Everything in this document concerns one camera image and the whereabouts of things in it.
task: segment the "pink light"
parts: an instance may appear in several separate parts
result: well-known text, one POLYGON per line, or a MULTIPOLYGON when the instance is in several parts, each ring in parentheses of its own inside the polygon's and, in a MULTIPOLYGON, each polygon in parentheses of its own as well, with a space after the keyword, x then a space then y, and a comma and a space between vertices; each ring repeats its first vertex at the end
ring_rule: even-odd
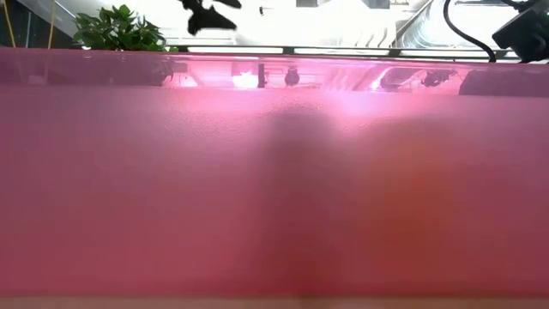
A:
POLYGON ((239 76, 232 77, 232 83, 236 88, 253 89, 257 88, 259 78, 252 75, 251 72, 241 73, 239 76))

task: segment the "green plant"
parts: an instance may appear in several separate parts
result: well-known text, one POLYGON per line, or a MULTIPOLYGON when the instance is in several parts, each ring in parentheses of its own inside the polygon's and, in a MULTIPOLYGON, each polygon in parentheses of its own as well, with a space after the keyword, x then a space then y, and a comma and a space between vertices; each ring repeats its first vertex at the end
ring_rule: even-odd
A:
POLYGON ((100 9, 99 18, 80 13, 76 17, 73 40, 91 49, 111 51, 166 51, 160 29, 145 17, 138 18, 126 5, 100 9))

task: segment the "potted plant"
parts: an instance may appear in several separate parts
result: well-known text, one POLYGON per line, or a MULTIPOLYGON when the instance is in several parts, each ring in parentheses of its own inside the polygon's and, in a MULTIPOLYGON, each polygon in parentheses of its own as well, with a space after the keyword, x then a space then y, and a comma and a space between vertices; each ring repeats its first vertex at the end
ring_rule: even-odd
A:
MULTIPOLYGON (((74 41, 92 50, 109 51, 148 51, 176 52, 175 47, 167 47, 160 29, 143 17, 137 17, 126 5, 119 8, 100 9, 99 17, 80 13, 75 19, 78 31, 74 41)), ((118 61, 127 62, 124 56, 118 61)), ((167 76, 173 74, 167 61, 134 61, 129 64, 131 74, 120 71, 110 72, 116 84, 161 85, 167 76)))

